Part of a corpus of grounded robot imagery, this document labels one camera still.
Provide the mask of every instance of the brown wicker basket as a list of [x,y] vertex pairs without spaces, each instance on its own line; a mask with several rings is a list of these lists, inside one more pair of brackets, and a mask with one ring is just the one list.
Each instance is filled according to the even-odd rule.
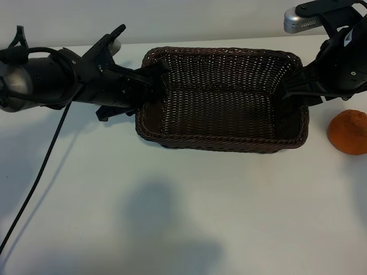
[[235,48],[156,48],[143,66],[164,58],[167,98],[146,103],[136,131],[169,148],[274,153],[307,138],[309,111],[277,96],[283,77],[300,68],[292,53]]

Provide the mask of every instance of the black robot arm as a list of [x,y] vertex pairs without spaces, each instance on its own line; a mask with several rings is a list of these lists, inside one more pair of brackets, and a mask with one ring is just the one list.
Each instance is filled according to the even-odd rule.
[[[160,61],[132,70],[116,65],[119,26],[106,34],[82,57],[61,49],[28,48],[22,27],[9,48],[0,51],[0,108],[17,112],[35,106],[62,109],[71,101],[101,105],[97,116],[132,115],[144,102],[165,95],[161,75],[169,68]],[[50,53],[44,58],[28,58],[35,52]]]
[[311,106],[322,103],[321,96],[348,100],[367,90],[367,16],[352,8],[355,3],[367,7],[364,1],[317,0],[286,12],[286,32],[323,25],[330,38],[312,63],[283,81],[284,97],[296,96],[302,105]]

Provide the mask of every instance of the white tabletop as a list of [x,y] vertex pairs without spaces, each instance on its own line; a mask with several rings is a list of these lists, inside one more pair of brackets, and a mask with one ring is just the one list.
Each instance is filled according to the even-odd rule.
[[[304,65],[324,36],[123,45],[140,67],[157,46],[286,50]],[[89,47],[70,47],[83,54]],[[309,138],[271,155],[168,150],[73,103],[0,274],[366,274],[367,157],[328,141],[329,121],[367,93],[310,108]],[[61,111],[0,113],[0,236],[40,168]]]

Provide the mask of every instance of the gray metal part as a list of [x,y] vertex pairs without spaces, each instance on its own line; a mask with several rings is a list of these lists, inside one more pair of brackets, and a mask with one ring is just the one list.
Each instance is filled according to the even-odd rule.
[[318,17],[302,18],[295,12],[295,7],[288,9],[284,14],[284,31],[287,33],[300,33],[322,26]]
[[[31,95],[33,93],[33,84],[27,71],[21,66],[5,65],[0,63],[0,76],[7,88],[22,95]],[[17,112],[39,105],[37,103],[8,97],[6,104],[0,105],[0,109],[6,112]]]

